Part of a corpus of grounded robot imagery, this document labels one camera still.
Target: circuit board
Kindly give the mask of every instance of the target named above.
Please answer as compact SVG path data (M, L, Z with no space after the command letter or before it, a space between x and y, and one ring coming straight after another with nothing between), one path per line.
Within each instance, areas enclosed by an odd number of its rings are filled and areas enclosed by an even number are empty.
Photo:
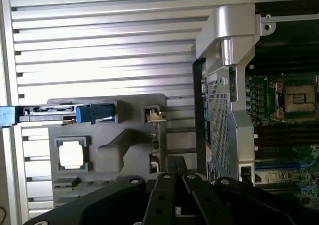
M319 211L318 74L246 76L256 186Z

